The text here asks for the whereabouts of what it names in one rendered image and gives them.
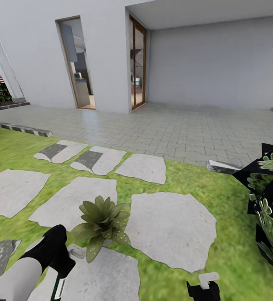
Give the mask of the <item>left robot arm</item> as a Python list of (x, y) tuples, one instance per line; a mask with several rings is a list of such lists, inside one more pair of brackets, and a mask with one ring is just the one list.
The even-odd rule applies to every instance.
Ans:
[(85, 250), (66, 246), (67, 234), (61, 225), (48, 230), (27, 248), (25, 254), (0, 277), (0, 301), (28, 301), (48, 266), (65, 277), (76, 265), (71, 255), (85, 259)]

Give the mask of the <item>insectifuge atomizer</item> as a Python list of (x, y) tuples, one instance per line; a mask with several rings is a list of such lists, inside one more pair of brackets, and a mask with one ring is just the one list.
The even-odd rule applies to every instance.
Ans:
[(63, 274), (58, 273), (57, 280), (50, 301), (61, 301), (61, 296), (62, 296), (65, 282), (66, 282), (66, 277)]

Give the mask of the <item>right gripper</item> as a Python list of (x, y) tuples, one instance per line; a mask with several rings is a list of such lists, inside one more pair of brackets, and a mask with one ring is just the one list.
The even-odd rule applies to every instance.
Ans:
[(220, 298), (220, 291), (219, 286), (214, 281), (209, 281), (209, 289), (202, 289), (201, 286), (190, 286), (187, 282), (189, 296), (194, 298), (194, 301), (206, 301), (209, 296), (215, 297), (219, 301)]

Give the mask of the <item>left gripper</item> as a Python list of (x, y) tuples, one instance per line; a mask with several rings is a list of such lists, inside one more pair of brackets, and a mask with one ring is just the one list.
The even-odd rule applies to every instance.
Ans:
[(67, 250), (66, 253), (63, 256), (61, 256), (59, 259), (56, 260), (53, 259), (49, 267), (51, 266), (59, 273), (67, 277), (67, 275), (70, 273), (70, 271), (75, 265), (76, 265), (76, 261), (71, 259)]

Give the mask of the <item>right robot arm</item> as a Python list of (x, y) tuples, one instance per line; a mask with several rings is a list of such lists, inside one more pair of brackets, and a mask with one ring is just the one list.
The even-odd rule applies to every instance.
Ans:
[(200, 274), (198, 277), (201, 282), (199, 286), (190, 286), (187, 282), (189, 296), (193, 297), (194, 301), (220, 301), (219, 286), (214, 282), (219, 280), (219, 274), (210, 272)]

